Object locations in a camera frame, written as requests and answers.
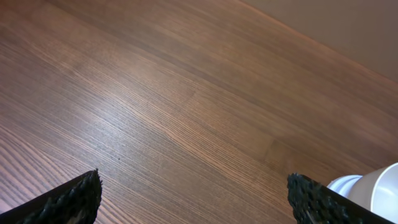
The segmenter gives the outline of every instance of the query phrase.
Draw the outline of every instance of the white cup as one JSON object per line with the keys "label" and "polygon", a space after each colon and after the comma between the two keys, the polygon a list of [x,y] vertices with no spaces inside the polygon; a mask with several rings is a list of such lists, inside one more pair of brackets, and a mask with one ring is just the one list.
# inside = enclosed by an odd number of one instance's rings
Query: white cup
{"label": "white cup", "polygon": [[328,188],[369,211],[398,223],[398,163],[363,177],[340,177],[332,181]]}

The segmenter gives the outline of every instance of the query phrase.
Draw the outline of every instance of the wood grain surface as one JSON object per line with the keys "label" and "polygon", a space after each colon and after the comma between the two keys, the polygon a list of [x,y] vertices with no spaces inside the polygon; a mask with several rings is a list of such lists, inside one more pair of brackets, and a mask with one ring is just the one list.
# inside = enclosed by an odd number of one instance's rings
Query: wood grain surface
{"label": "wood grain surface", "polygon": [[294,223],[398,160],[398,86],[237,0],[1,0],[0,212],[94,168],[98,223]]}

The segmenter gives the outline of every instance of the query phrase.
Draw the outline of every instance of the white plastic object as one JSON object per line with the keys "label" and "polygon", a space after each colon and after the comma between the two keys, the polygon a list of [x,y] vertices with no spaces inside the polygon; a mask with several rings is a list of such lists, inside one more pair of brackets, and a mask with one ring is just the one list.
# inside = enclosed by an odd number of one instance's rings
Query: white plastic object
{"label": "white plastic object", "polygon": [[352,186],[348,199],[398,223],[398,163],[364,175]]}
{"label": "white plastic object", "polygon": [[339,177],[330,182],[328,188],[340,194],[341,196],[348,198],[351,188],[361,177],[361,175],[347,175],[344,177]]}

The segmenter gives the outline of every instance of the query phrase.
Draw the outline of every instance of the beige wall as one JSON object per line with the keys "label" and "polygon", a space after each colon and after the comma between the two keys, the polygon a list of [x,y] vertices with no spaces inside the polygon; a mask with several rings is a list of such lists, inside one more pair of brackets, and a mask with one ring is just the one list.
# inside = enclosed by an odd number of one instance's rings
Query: beige wall
{"label": "beige wall", "polygon": [[243,0],[398,82],[398,0]]}

